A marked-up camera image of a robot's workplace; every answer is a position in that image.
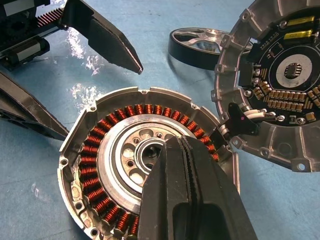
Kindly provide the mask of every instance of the copper coil winding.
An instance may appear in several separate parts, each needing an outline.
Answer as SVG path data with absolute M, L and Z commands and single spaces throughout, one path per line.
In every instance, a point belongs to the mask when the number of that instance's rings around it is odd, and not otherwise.
M 128 213 L 127 211 L 122 213 L 115 225 L 115 229 L 118 229 L 121 232 L 125 233 L 128 227 L 129 218 L 130 213 Z
M 116 115 L 118 116 L 119 119 L 123 120 L 123 119 L 127 118 L 126 113 L 122 108 L 119 108 L 115 112 L 116 112 Z
M 161 115 L 162 114 L 162 106 L 155 105 L 153 109 L 153 114 Z
M 180 115 L 181 115 L 181 112 L 175 110 L 175 111 L 172 113 L 171 118 L 172 118 L 173 120 L 179 121 Z
M 84 154 L 97 155 L 98 154 L 98 148 L 95 147 L 95 146 L 84 145 L 82 147 L 81 152 L 84 153 Z
M 171 108 L 165 107 L 162 113 L 163 116 L 170 118 L 171 117 Z
M 80 170 L 80 176 L 81 177 L 87 177 L 90 175 L 97 174 L 97 168 L 96 167 L 85 167 Z
M 99 146 L 101 144 L 101 138 L 99 138 L 97 136 L 92 136 L 92 135 L 88 136 L 85 141 L 86 141 L 86 143 L 92 144 L 92 145 Z
M 179 123 L 181 123 L 182 125 L 186 125 L 189 122 L 189 117 L 186 115 L 183 115 L 179 121 Z
M 110 121 L 112 124 L 114 124 L 114 125 L 116 125 L 118 122 L 120 122 L 119 119 L 116 117 L 116 115 L 114 115 L 113 113 L 110 113 L 110 114 L 107 115 L 106 117 L 107 117 L 107 118 L 109 119 L 109 121 Z
M 204 136 L 200 138 L 200 141 L 203 142 L 204 144 L 208 144 L 209 142 L 211 142 L 211 139 L 208 136 Z
M 90 133 L 92 133 L 92 134 L 94 134 L 94 135 L 97 135 L 97 136 L 103 138 L 107 132 L 106 132 L 105 130 L 103 130 L 102 128 L 95 126 L 95 127 L 90 131 Z
M 194 131 L 193 134 L 197 139 L 199 139 L 205 134 L 205 131 L 202 128 L 198 128 L 197 130 Z
M 216 162 L 219 162 L 219 155 L 217 153 L 211 154 L 211 157 L 213 158 L 213 160 L 215 160 Z
M 129 231 L 128 231 L 128 237 L 130 236 L 138 236 L 138 227 L 139 227 L 139 217 L 134 216 L 133 217 L 133 223 L 131 224 Z
M 97 159 L 95 156 L 81 156 L 80 165 L 96 165 Z
M 129 117 L 132 117 L 132 116 L 136 115 L 135 110 L 134 110 L 134 108 L 132 106 L 126 106 L 124 109 L 126 111 L 126 114 Z
M 113 126 L 105 119 L 98 121 L 98 125 L 106 131 L 109 131 Z
M 142 107 L 141 104 L 135 105 L 134 108 L 135 108 L 135 113 L 137 115 L 144 114 L 144 108 Z
M 213 154 L 216 151 L 216 148 L 213 144 L 207 145 L 206 148 L 208 149 L 209 153 Z
M 113 203 L 110 197 L 105 197 L 102 201 L 100 201 L 94 209 L 98 213 L 98 215 L 102 214 L 103 211 L 108 207 L 109 204 Z
M 111 225 L 113 220 L 115 220 L 119 211 L 120 211 L 120 208 L 117 205 L 113 206 L 108 211 L 108 213 L 104 216 L 104 220 L 106 220 L 106 222 Z
M 146 114 L 152 114 L 152 104 L 145 104 L 144 105 L 144 112 Z
M 82 183 L 83 189 L 92 188 L 99 183 L 99 179 L 97 177 L 87 179 Z
M 189 129 L 191 132 L 193 132 L 194 130 L 196 130 L 198 124 L 195 121 L 191 121 L 186 128 Z
M 95 191 L 89 192 L 86 196 L 88 197 L 89 201 L 92 202 L 101 197 L 103 194 L 105 194 L 104 188 L 100 187 Z

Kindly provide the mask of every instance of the blue tabletop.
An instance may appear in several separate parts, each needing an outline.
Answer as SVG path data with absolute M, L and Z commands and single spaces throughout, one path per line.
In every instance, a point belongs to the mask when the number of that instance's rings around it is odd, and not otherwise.
M 51 0 L 42 14 L 63 7 Z M 49 37 L 51 50 L 8 73 L 69 130 L 81 109 L 110 91 L 168 88 L 217 113 L 214 74 L 168 57 L 169 33 L 200 27 L 230 31 L 252 0 L 87 0 L 135 47 L 142 75 L 108 64 L 76 30 Z M 61 141 L 0 121 L 0 239 L 88 239 L 60 194 Z M 294 173 L 238 151 L 241 198 L 260 240 L 319 240 L 320 174 Z

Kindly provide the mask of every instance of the yellow capacitor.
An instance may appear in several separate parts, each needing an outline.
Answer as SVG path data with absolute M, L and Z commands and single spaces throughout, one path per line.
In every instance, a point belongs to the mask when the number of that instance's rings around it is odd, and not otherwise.
M 289 39 L 302 39 L 302 38 L 310 38 L 312 35 L 312 30 L 308 31 L 296 31 L 296 32 L 290 32 L 284 35 L 284 40 Z
M 297 19 L 292 19 L 288 21 L 287 26 L 294 26 L 298 24 L 306 24 L 306 23 L 313 23 L 315 21 L 315 16 L 306 16 L 306 17 L 301 17 Z

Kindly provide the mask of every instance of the circuit board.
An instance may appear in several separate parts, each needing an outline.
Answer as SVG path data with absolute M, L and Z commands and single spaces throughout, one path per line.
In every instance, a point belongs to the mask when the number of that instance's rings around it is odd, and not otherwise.
M 253 109 L 267 109 L 285 117 L 282 126 L 297 126 L 320 119 L 320 11 L 283 19 L 248 56 L 253 63 L 249 90 Z

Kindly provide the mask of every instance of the black plastic part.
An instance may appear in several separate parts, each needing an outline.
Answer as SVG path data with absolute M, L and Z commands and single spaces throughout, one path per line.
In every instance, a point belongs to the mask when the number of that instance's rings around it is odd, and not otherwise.
M 174 38 L 173 33 L 175 31 L 177 29 L 173 30 L 169 36 L 168 52 L 172 57 L 196 68 L 215 70 L 220 56 L 219 53 L 207 52 L 183 45 Z
M 247 87 L 252 85 L 254 64 L 251 62 L 243 62 L 240 64 L 240 76 L 238 85 L 241 87 Z
M 139 57 L 126 36 L 82 0 L 68 0 L 61 24 L 75 28 L 88 44 L 112 64 L 141 74 Z
M 173 137 L 144 183 L 139 240 L 257 240 L 240 195 L 191 137 Z
M 57 140 L 68 130 L 37 99 L 0 73 L 0 120 Z

